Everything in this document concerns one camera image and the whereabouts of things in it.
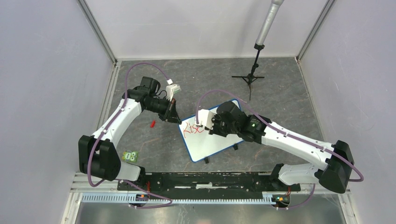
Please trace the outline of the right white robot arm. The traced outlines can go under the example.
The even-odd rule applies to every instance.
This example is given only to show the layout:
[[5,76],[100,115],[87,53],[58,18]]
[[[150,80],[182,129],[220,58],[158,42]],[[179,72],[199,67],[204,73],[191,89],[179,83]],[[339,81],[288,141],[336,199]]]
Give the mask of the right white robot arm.
[[299,165],[276,165],[269,181],[275,190],[304,183],[319,184],[343,194],[352,182],[354,159],[344,141],[332,144],[300,135],[264,116],[247,115],[231,101],[222,103],[215,112],[201,110],[198,114],[199,124],[210,134],[222,137],[235,134],[246,142],[275,147],[307,161]]

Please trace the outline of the blue framed whiteboard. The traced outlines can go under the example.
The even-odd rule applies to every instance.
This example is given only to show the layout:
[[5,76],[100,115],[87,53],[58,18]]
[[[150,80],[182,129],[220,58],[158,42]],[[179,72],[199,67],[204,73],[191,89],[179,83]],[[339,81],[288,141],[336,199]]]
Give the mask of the blue framed whiteboard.
[[190,116],[179,125],[179,132],[191,161],[198,162],[244,140],[236,134],[227,137],[210,135],[203,127],[195,125],[195,116]]

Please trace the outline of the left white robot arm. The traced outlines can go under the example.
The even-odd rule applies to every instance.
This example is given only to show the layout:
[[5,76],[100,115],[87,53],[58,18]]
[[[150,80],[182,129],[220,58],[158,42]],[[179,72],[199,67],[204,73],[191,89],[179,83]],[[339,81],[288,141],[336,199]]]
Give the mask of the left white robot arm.
[[129,180],[128,183],[135,190],[146,186],[147,178],[141,174],[143,169],[121,161],[116,147],[127,128],[143,111],[156,113],[165,122],[182,123],[173,97],[181,88],[171,80],[167,83],[165,97],[159,98],[160,83],[153,78],[143,77],[139,86],[123,94],[117,109],[97,131],[79,139],[80,172],[107,181]]

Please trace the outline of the red marker cap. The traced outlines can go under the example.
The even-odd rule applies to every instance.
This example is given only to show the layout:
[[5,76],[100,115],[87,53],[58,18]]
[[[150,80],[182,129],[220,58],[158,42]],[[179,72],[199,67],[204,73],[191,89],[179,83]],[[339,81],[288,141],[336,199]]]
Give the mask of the red marker cap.
[[150,127],[153,128],[153,127],[155,126],[155,124],[156,124],[156,121],[153,120],[152,123],[151,123],[151,125],[150,125]]

